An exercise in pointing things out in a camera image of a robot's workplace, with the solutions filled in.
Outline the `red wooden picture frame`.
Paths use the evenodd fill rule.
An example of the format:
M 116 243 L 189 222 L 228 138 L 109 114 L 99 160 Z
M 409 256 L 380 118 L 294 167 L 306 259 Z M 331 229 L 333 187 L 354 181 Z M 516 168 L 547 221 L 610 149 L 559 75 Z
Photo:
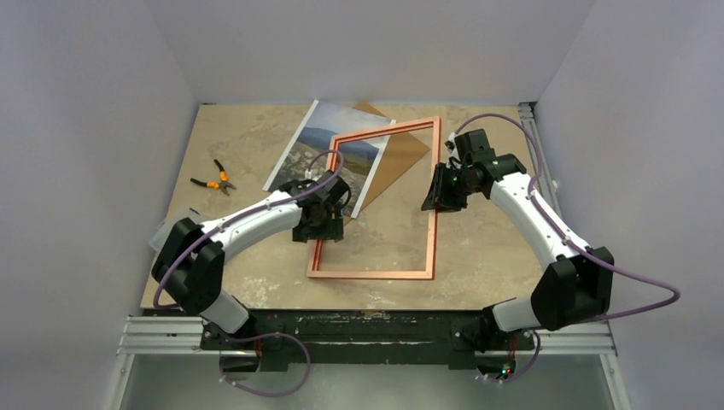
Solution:
M 370 130 L 338 134 L 330 147 L 409 132 L 429 153 L 368 205 L 356 220 L 347 219 L 349 245 L 317 241 L 311 247 L 309 279 L 431 281 L 435 277 L 437 214 L 422 211 L 435 165 L 441 159 L 442 121 L 437 115 Z

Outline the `landscape photo print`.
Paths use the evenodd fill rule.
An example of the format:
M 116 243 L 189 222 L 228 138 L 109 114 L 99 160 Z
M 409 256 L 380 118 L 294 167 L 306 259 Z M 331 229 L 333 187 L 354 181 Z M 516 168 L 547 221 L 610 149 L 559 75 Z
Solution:
M 331 139 L 338 134 L 365 131 L 393 125 L 394 120 L 330 102 L 316 100 L 307 110 L 285 150 L 273 168 L 263 189 L 274 191 L 290 180 L 303 180 L 308 167 L 310 178 L 316 178 L 327 169 Z M 351 199 L 342 213 L 356 218 L 371 181 L 381 162 L 389 136 L 343 143 L 339 150 L 344 158 L 342 179 L 351 189 Z

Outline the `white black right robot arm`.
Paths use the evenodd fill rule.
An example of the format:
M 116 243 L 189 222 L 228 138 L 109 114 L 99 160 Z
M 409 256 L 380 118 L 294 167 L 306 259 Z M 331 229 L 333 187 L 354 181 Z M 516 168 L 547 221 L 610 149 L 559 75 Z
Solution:
M 606 313 L 612 254 L 604 247 L 576 244 L 577 235 L 551 213 L 524 165 L 512 154 L 497 155 L 484 130 L 452 134 L 445 146 L 451 156 L 435 166 L 421 209 L 459 212 L 467 207 L 469 196 L 483 194 L 522 233 L 543 271 L 529 296 L 484 308 L 481 340 L 498 348 L 513 331 L 555 331 Z

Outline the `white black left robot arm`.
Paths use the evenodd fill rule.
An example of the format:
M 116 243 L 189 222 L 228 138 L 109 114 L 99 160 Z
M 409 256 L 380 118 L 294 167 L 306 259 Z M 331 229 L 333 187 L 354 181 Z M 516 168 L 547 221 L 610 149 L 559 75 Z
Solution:
M 223 289 L 225 264 L 282 231 L 290 231 L 297 243 L 342 240 L 342 210 L 350 196 L 349 185 L 327 172 L 282 184 L 226 217 L 202 223 L 183 218 L 172 226 L 151 276 L 174 307 L 214 323 L 233 349 L 245 349 L 254 340 L 254 326 L 247 308 Z

